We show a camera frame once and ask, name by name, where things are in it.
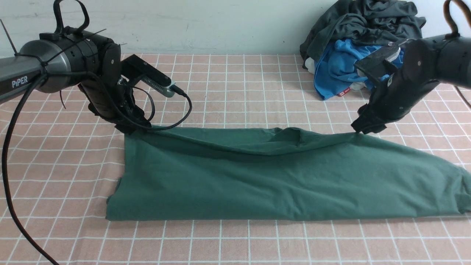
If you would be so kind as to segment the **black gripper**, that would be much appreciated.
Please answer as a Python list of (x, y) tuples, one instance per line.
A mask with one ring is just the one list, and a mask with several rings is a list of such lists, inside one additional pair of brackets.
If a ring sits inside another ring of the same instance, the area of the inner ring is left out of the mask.
[(438, 85), (436, 80), (418, 84), (394, 74), (374, 89), (369, 102), (360, 107), (359, 116), (351, 126), (357, 133), (378, 134), (387, 128), (387, 124), (403, 119)]
[(78, 87), (90, 102), (89, 110), (114, 124), (123, 134), (152, 129), (144, 111), (136, 105), (133, 89), (130, 87), (118, 83), (108, 86), (91, 71), (86, 72)]

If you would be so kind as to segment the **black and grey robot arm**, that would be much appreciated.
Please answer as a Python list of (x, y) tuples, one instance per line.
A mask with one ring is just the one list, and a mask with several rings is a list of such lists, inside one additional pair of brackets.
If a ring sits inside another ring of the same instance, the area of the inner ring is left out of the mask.
[(66, 28), (63, 35), (42, 34), (27, 42), (19, 53), (1, 59), (1, 103), (33, 87), (56, 93), (78, 86), (96, 116), (124, 134), (152, 127), (136, 105), (133, 87), (121, 73), (121, 47), (97, 33)]

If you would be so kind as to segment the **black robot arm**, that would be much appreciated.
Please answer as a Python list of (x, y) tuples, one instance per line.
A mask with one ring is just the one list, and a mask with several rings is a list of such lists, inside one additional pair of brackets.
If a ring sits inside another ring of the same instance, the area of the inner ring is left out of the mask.
[(440, 83), (471, 85), (470, 38), (439, 35), (384, 46), (355, 63), (374, 89), (352, 128), (378, 134), (397, 122)]

